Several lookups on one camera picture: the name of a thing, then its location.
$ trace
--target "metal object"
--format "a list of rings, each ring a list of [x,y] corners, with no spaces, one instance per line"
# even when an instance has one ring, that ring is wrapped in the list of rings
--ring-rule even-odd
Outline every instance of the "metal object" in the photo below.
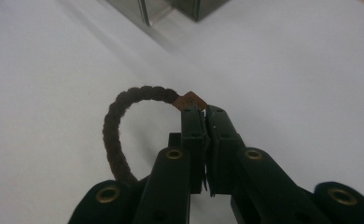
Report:
[[[199,21],[228,0],[107,0],[135,24],[147,26],[162,19],[174,8]]]
[[[359,192],[336,182],[314,193],[300,188],[268,153],[245,147],[226,111],[209,105],[205,112],[183,110],[182,133],[170,133],[148,177],[133,186],[111,180],[94,186],[69,223],[189,223],[190,194],[207,179],[211,195],[231,196],[239,224],[364,224]]]

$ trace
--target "dark brown cord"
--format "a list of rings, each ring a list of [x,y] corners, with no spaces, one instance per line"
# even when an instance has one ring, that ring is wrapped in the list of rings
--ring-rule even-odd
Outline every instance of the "dark brown cord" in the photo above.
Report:
[[[120,120],[126,110],[132,104],[143,100],[163,101],[167,104],[172,104],[178,97],[179,95],[170,89],[144,86],[141,88],[130,88],[127,91],[121,92],[116,98],[116,101],[109,106],[109,112],[105,116],[103,135],[106,156],[116,180],[124,181],[129,185],[137,182],[126,161],[126,157],[121,151],[119,139]]]

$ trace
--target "braided rope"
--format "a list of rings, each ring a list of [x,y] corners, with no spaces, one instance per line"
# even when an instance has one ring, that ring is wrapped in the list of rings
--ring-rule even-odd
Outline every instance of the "braided rope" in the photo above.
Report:
[[[103,135],[107,160],[113,176],[118,181],[124,181],[129,185],[137,182],[132,174],[129,164],[121,151],[119,139],[120,120],[126,110],[135,103],[143,100],[163,101],[172,104],[179,95],[170,89],[163,87],[144,86],[141,88],[130,88],[121,92],[116,101],[109,106],[109,111],[105,116]]]

